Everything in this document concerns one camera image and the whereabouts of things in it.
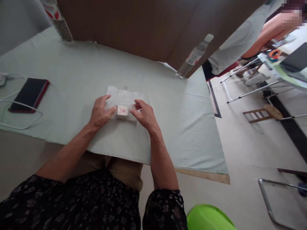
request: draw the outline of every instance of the black floral fabric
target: black floral fabric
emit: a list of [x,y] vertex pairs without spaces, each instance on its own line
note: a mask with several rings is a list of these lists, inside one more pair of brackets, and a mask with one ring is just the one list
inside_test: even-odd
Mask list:
[[187,230],[183,198],[179,190],[157,189],[147,200],[143,229]]
[[[141,229],[139,192],[107,168],[65,184],[32,175],[0,203],[1,229]],[[143,229],[187,229],[180,191],[155,190]]]

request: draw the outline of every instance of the bottle cap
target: bottle cap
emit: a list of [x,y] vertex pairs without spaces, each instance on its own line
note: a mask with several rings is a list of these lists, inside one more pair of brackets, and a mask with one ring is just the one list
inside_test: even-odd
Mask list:
[[214,35],[212,35],[212,34],[207,34],[207,36],[205,37],[205,41],[206,42],[210,42],[210,41],[212,41],[212,39],[214,38]]

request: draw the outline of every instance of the left hand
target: left hand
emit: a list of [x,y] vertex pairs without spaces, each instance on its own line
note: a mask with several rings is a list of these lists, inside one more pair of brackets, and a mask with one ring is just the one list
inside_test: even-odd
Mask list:
[[92,115],[88,126],[98,131],[101,129],[116,112],[117,106],[113,106],[108,112],[105,111],[106,100],[109,99],[111,95],[104,95],[96,99],[94,107],[92,109]]

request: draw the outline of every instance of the plastic water bottle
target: plastic water bottle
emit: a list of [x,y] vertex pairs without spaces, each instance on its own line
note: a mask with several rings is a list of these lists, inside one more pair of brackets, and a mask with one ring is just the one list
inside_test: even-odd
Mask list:
[[185,62],[182,64],[180,69],[177,71],[176,76],[184,78],[186,74],[193,68],[193,66],[198,62],[198,60],[204,55],[206,48],[210,41],[214,38],[214,35],[207,34],[205,39],[196,46]]
[[64,20],[57,3],[57,0],[41,0],[44,10],[48,14],[63,43],[72,44],[74,42],[70,30]]

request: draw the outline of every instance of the lap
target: lap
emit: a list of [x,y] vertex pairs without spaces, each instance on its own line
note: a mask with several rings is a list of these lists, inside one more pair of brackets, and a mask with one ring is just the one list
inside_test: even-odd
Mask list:
[[140,192],[143,187],[141,179],[143,164],[117,157],[110,158],[109,161],[106,161],[105,155],[86,151],[71,173],[70,178],[78,177],[106,166],[116,179]]

